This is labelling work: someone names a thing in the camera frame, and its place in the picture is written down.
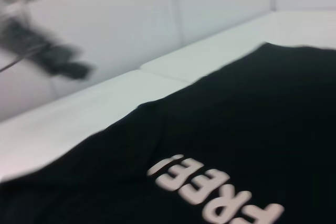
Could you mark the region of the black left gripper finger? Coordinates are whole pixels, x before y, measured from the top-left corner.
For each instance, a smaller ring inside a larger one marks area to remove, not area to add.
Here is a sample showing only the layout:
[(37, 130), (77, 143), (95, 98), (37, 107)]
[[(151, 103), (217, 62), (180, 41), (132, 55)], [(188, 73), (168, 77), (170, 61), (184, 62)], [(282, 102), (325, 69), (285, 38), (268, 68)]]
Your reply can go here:
[(61, 74), (70, 79), (86, 79), (94, 68), (82, 62), (70, 62), (61, 66)]

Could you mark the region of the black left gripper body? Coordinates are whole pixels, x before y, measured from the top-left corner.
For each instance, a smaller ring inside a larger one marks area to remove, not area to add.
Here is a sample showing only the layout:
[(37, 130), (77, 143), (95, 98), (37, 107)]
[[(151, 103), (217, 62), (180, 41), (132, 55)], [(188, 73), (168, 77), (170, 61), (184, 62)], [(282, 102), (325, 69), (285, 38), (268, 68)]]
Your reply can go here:
[(17, 59), (27, 59), (47, 73), (72, 72), (76, 52), (68, 46), (58, 45), (47, 36), (31, 30), (21, 23), (7, 23), (2, 27), (2, 48)]

